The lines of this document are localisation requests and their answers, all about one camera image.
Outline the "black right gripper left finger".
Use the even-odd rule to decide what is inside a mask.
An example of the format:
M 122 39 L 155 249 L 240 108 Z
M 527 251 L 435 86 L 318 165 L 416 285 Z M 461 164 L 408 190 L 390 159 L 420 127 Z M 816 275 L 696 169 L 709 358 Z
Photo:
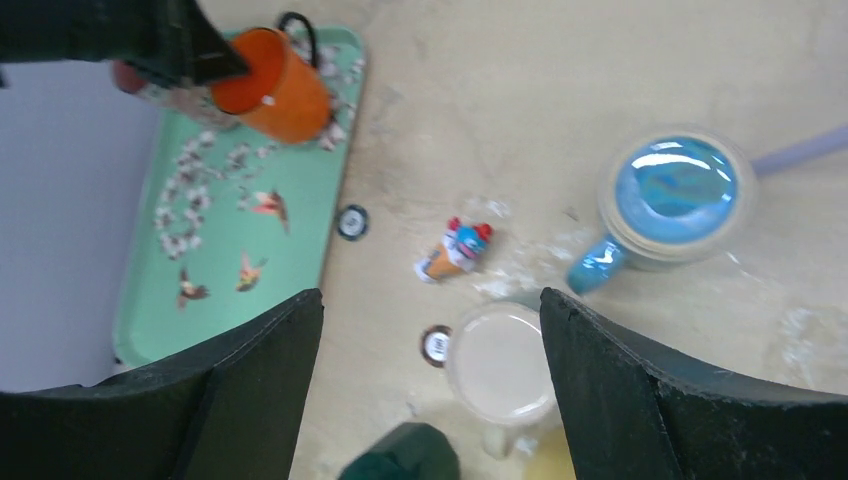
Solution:
M 84 387 L 1 396 L 5 479 L 285 479 L 322 334 L 302 291 L 191 348 Z

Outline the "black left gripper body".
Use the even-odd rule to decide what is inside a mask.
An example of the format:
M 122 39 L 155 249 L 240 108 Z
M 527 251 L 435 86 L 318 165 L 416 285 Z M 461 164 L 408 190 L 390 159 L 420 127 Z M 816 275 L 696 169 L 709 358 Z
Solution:
M 119 60 L 163 87 L 197 81 L 186 1 L 3 1 L 1 62 Z

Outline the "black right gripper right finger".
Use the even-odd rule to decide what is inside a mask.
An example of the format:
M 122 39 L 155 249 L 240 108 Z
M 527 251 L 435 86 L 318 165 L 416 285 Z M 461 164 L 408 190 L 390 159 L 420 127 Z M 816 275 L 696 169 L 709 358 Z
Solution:
M 847 399 L 703 362 L 564 292 L 544 349 L 581 479 L 843 479 Z

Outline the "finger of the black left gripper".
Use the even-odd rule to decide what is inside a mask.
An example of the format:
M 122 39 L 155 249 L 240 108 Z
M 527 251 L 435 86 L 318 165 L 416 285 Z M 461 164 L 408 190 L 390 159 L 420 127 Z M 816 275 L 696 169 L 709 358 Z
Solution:
M 197 1 L 188 1 L 189 77 L 195 85 L 243 77 L 250 71 L 244 58 L 207 19 Z

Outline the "orange mug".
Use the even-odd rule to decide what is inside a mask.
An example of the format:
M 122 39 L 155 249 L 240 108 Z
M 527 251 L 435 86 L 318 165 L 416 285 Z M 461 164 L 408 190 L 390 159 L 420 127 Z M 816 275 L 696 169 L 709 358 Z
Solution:
M 285 28 L 299 22 L 306 31 L 311 57 L 303 60 Z M 330 92 L 319 72 L 317 35 L 297 12 L 283 13 L 274 28 L 254 27 L 230 40 L 246 61 L 248 73 L 210 86 L 222 112 L 284 144 L 301 144 L 319 136 L 330 123 Z

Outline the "yellow mug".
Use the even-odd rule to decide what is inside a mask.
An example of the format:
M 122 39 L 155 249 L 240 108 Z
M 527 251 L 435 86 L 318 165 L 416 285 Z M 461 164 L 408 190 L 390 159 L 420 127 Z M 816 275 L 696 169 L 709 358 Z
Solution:
M 536 438 L 523 470 L 524 480 L 576 480 L 570 448 L 562 427 Z

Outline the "teal seashell mug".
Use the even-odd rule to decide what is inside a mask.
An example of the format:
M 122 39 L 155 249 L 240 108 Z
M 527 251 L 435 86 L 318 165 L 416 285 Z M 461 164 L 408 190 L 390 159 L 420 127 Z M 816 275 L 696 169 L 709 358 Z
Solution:
M 483 450 L 498 460 L 557 406 L 540 314 L 520 303 L 489 302 L 466 313 L 450 337 L 445 370 L 455 398 L 484 422 Z

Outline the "green floral tray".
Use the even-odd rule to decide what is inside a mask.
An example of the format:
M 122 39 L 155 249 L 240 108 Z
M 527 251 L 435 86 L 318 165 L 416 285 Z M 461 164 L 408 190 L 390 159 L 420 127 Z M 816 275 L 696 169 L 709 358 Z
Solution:
M 315 140 L 283 145 L 162 114 L 113 329 L 124 365 L 190 348 L 320 285 L 367 53 L 348 28 L 316 34 L 334 117 Z

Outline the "blue mug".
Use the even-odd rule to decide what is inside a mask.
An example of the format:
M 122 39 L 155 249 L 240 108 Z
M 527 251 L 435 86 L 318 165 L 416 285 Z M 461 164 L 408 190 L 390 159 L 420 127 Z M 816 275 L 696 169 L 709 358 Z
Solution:
M 746 226 L 758 197 L 751 163 L 707 129 L 666 126 L 637 137 L 602 170 L 603 237 L 565 275 L 578 295 L 626 267 L 662 271 L 707 259 Z

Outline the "grey music stand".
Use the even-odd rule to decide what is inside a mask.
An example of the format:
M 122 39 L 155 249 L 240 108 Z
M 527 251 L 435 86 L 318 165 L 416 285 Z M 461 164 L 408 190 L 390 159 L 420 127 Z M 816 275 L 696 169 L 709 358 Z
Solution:
M 751 162 L 751 165 L 754 173 L 762 177 L 782 172 L 846 148 L 847 126 L 843 125 L 755 159 Z

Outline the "pink ghost mug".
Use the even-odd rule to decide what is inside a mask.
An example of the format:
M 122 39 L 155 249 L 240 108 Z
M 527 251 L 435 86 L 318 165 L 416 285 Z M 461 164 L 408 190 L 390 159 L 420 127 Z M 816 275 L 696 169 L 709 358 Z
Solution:
M 122 61 L 111 63 L 111 74 L 120 91 L 180 113 L 204 127 L 226 131 L 239 125 L 236 117 L 223 113 L 214 105 L 206 87 L 164 88 L 142 78 L 132 66 Z

